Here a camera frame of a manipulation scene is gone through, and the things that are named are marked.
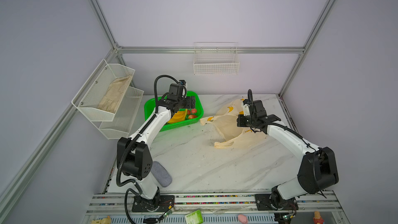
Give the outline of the yellow fake banana bunch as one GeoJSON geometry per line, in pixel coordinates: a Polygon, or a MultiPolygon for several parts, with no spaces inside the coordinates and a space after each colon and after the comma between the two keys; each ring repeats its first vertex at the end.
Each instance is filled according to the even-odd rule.
{"type": "Polygon", "coordinates": [[[167,122],[167,124],[174,124],[185,121],[188,116],[188,110],[184,109],[182,111],[178,111],[174,116],[167,122]]]}

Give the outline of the cream banana print plastic bag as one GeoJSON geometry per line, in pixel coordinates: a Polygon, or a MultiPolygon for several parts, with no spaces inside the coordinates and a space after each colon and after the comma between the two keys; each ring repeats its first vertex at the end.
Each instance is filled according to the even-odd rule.
{"type": "Polygon", "coordinates": [[[204,117],[201,125],[211,124],[224,139],[223,142],[215,142],[214,148],[249,148],[265,141],[268,135],[262,132],[253,132],[248,127],[238,127],[238,115],[244,113],[243,99],[234,100],[224,105],[215,115],[204,117]]]}

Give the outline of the green plastic basket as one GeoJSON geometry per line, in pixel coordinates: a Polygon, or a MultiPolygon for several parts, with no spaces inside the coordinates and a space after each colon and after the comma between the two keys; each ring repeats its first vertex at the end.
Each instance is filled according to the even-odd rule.
{"type": "MultiPolygon", "coordinates": [[[[196,100],[195,109],[197,110],[197,112],[194,115],[196,115],[196,118],[192,118],[192,119],[186,118],[186,120],[181,121],[181,122],[165,124],[162,127],[162,129],[160,130],[161,132],[197,123],[203,117],[204,110],[203,110],[202,103],[201,103],[201,101],[199,99],[199,96],[193,91],[188,91],[187,96],[194,96],[195,97],[195,100],[196,100]]],[[[154,111],[154,109],[155,109],[155,99],[152,98],[152,99],[148,100],[144,104],[145,120],[147,120],[148,118],[151,117],[152,112],[154,111]]]]}

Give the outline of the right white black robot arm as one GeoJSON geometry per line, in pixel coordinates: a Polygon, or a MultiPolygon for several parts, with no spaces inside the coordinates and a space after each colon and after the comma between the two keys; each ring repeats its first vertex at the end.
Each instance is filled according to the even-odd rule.
{"type": "Polygon", "coordinates": [[[245,99],[237,126],[263,132],[283,144],[300,162],[297,176],[272,188],[270,202],[282,209],[295,197],[317,194],[339,182],[334,151],[315,145],[283,124],[276,115],[267,114],[262,101],[245,99]]]}

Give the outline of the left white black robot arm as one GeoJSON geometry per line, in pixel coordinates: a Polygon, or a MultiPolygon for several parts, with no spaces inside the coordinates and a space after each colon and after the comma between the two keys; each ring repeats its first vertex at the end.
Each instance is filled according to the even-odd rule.
{"type": "Polygon", "coordinates": [[[155,96],[155,108],[144,124],[130,137],[118,141],[118,166],[116,184],[122,187],[134,184],[136,194],[153,200],[158,193],[158,186],[146,177],[152,169],[150,146],[161,129],[182,109],[195,107],[196,99],[187,96],[184,81],[171,84],[168,93],[155,96]]]}

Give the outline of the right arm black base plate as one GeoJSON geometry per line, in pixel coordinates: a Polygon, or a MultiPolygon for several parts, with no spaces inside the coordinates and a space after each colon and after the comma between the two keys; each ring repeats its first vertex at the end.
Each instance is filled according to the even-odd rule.
{"type": "Polygon", "coordinates": [[[295,198],[284,200],[275,193],[256,194],[255,203],[259,211],[295,211],[298,209],[295,198]]]}

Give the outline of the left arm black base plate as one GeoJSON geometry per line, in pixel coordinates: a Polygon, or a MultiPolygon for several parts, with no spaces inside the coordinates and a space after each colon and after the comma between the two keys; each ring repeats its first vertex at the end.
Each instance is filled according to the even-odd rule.
{"type": "Polygon", "coordinates": [[[175,203],[175,196],[172,195],[159,195],[155,196],[154,199],[148,200],[142,197],[136,196],[131,211],[134,213],[145,213],[145,212],[166,212],[169,207],[175,203]]]}

